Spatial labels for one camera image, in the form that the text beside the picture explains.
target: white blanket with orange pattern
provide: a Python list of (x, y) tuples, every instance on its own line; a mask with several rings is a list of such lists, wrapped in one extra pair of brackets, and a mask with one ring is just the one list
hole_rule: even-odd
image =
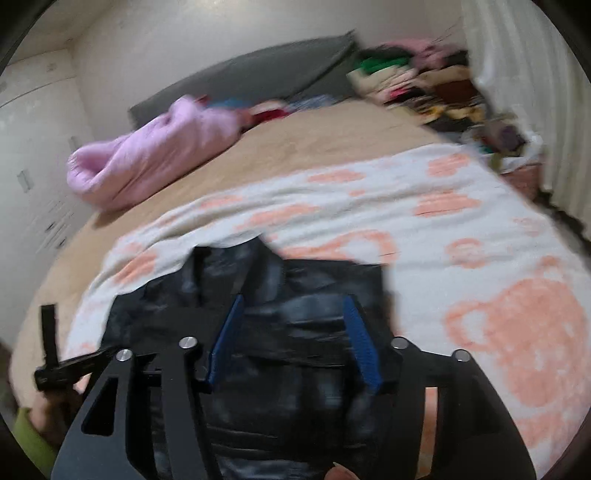
[[(546, 217), (455, 145), (304, 171), (168, 212), (106, 257), (66, 355), (93, 351), (114, 298), (179, 269), (195, 245), (261, 234), (286, 257), (387, 264), (396, 333), (426, 351), (474, 354), (538, 477), (563, 453), (591, 406), (591, 277)], [(435, 403), (429, 395), (425, 437)], [(424, 441), (421, 474), (432, 451)]]

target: blue padding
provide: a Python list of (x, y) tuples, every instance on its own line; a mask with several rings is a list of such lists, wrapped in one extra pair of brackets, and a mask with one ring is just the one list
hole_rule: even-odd
[(240, 330), (239, 322), (242, 320), (243, 315), (244, 299), (242, 295), (238, 295), (217, 338), (217, 342), (212, 349), (209, 372), (207, 374), (207, 383), (211, 388), (214, 388), (222, 380), (230, 364), (232, 349)]
[(349, 334), (353, 354), (357, 360), (357, 366), (359, 367), (363, 381), (373, 393), (376, 393), (384, 382), (379, 372), (378, 352), (365, 328), (355, 302), (349, 296), (345, 297), (343, 320), (345, 321), (345, 328)]

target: beige bedsheet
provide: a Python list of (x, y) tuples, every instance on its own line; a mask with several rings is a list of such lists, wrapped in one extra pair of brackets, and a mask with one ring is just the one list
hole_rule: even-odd
[(57, 303), (59, 343), (63, 344), (80, 298), (120, 236), (218, 190), (440, 142), (440, 137), (418, 126), (412, 114), (402, 108), (388, 111), (362, 101), (345, 102), (260, 125), (227, 152), (140, 205), (118, 215), (94, 216), (56, 259), (22, 325), (10, 369), (19, 404), (32, 404), (32, 375), (43, 363), (39, 306)]

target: metal bolt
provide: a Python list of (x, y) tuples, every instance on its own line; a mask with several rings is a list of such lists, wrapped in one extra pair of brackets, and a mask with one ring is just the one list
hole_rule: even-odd
[(129, 360), (131, 358), (131, 356), (133, 355), (133, 352), (127, 348), (124, 348), (123, 350), (119, 350), (117, 352), (117, 355), (115, 355), (115, 358), (117, 360), (119, 360), (119, 362), (126, 362), (127, 360)]
[(453, 354), (458, 362), (469, 362), (472, 360), (472, 355), (465, 350), (456, 350)]
[(185, 337), (185, 338), (181, 338), (178, 346), (180, 348), (193, 348), (195, 345), (197, 345), (197, 339), (195, 337)]
[(406, 338), (396, 337), (394, 340), (392, 340), (390, 345), (392, 345), (392, 348), (404, 350), (406, 347), (408, 347), (408, 340), (406, 340)]

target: human hand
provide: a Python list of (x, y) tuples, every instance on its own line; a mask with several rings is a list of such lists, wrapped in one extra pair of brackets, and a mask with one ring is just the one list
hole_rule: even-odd
[(335, 466), (324, 476), (324, 480), (359, 480), (359, 478), (348, 468), (335, 463)]
[(29, 412), (29, 421), (46, 442), (59, 447), (81, 405), (82, 398), (73, 389), (38, 392)]

